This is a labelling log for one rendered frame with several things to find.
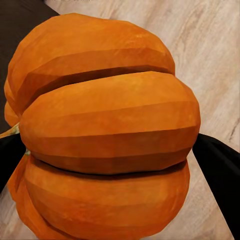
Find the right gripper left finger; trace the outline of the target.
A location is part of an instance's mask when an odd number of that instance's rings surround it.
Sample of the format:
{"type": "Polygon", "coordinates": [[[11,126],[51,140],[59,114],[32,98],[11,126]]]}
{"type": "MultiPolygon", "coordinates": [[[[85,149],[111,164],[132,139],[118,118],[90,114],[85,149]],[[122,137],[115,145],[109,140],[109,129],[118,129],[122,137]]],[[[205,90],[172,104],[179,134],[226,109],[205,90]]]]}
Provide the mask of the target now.
{"type": "Polygon", "coordinates": [[[0,138],[0,193],[25,153],[20,133],[0,138]]]}

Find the pumpkin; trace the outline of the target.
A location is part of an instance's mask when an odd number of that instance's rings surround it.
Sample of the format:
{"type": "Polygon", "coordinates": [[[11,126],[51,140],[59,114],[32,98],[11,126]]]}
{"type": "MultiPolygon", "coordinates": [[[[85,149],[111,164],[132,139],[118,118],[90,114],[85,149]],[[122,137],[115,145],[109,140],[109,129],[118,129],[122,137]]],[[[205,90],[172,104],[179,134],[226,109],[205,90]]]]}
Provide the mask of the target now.
{"type": "Polygon", "coordinates": [[[140,240],[189,191],[200,106],[161,39],[129,21],[54,16],[18,45],[4,118],[26,152],[7,186],[40,240],[140,240]]]}

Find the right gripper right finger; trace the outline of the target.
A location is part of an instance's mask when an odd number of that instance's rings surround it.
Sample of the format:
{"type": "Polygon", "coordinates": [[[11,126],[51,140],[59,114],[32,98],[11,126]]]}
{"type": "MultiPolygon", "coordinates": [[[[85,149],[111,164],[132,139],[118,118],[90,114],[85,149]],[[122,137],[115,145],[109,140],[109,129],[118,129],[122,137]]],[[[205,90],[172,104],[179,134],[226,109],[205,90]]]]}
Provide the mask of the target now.
{"type": "Polygon", "coordinates": [[[234,240],[240,240],[240,153],[201,133],[192,151],[234,240]]]}

